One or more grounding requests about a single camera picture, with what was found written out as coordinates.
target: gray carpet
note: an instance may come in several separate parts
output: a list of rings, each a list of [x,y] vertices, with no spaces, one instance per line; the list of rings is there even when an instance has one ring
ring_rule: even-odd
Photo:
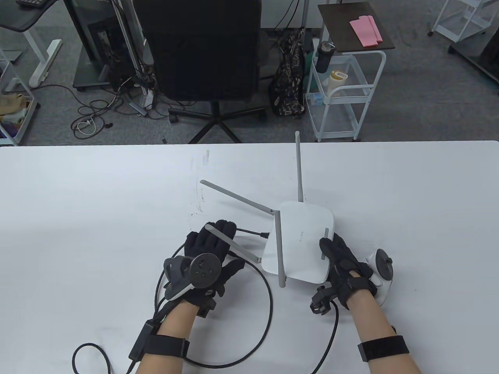
[[[447,54],[449,40],[439,34],[432,38],[426,35],[443,2],[372,0],[396,49],[387,52],[387,64],[360,134],[362,141],[499,139],[497,85],[458,56]],[[81,43],[62,1],[43,16],[36,29],[44,40],[63,39],[45,84],[71,87]],[[27,81],[35,68],[36,57],[23,35],[2,29],[0,43],[4,49],[25,49],[17,69]],[[277,54],[272,53],[262,75],[274,73],[277,62]],[[361,64],[368,76],[374,73],[372,61],[361,61]],[[112,98],[102,91],[76,94],[85,103]],[[90,140],[79,141],[69,129],[78,116],[79,106],[71,94],[62,88],[50,87],[35,91],[35,95],[42,107],[23,145],[160,144],[163,138],[169,144],[179,144],[188,142],[203,125],[197,120],[180,119],[172,125],[167,119],[154,121],[108,113],[105,120],[114,124],[112,128]],[[222,111],[258,105],[268,105],[266,84],[260,87],[251,103],[224,103]],[[198,103],[194,109],[205,111],[208,105]],[[132,112],[125,106],[121,110]],[[166,112],[166,106],[160,105],[158,110]],[[266,123],[247,118],[227,121],[227,125],[248,143],[292,142],[296,130],[302,131],[304,141],[314,140],[308,116],[299,120],[278,118],[269,111]],[[215,128],[203,142],[228,143],[230,140]]]

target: black water bottle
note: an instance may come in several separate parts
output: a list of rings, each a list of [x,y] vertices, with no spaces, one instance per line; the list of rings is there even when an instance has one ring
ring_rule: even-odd
[[[331,61],[331,57],[335,50],[336,48],[332,41],[323,41],[319,45],[317,63],[315,64],[317,73],[325,73],[327,71],[327,67],[329,66],[329,62]]]

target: backpack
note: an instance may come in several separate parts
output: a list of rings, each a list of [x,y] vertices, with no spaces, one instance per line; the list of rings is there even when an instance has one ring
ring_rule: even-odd
[[[299,116],[305,112],[303,33],[303,27],[293,30],[280,45],[281,62],[268,87],[270,107],[276,116]]]

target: black glove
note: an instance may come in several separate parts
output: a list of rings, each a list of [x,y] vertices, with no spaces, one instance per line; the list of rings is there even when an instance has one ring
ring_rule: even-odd
[[[229,238],[234,239],[236,234],[236,224],[234,222],[227,222],[221,219],[217,221],[217,223],[208,222],[208,224],[224,233]],[[229,252],[229,248],[230,245],[210,233],[203,226],[199,233],[193,231],[187,235],[184,253],[186,256],[192,258],[202,253],[211,253],[218,257],[220,263],[223,263]],[[225,283],[230,277],[244,268],[244,266],[245,262],[240,258],[229,262],[222,268],[218,280],[215,281],[213,285],[208,288],[195,288],[194,290],[190,290],[182,295],[181,298],[193,305],[199,306],[200,309],[205,309],[204,312],[200,310],[200,314],[198,315],[206,315],[208,310],[212,310],[216,305],[213,300],[215,293],[218,293],[219,296],[223,296],[225,293]]]
[[[369,280],[373,275],[372,269],[366,263],[359,262],[355,258],[339,235],[334,234],[332,241],[322,238],[319,241],[319,246],[322,253],[329,258],[328,281],[341,305],[348,309],[346,302],[357,290],[366,289],[373,296],[376,295],[376,286]],[[352,270],[357,272],[360,277],[353,277],[350,274]]]

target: chair backrest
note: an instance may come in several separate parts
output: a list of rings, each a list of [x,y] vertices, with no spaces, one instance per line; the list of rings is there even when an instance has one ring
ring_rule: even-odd
[[[134,0],[159,88],[173,100],[251,97],[261,0]]]

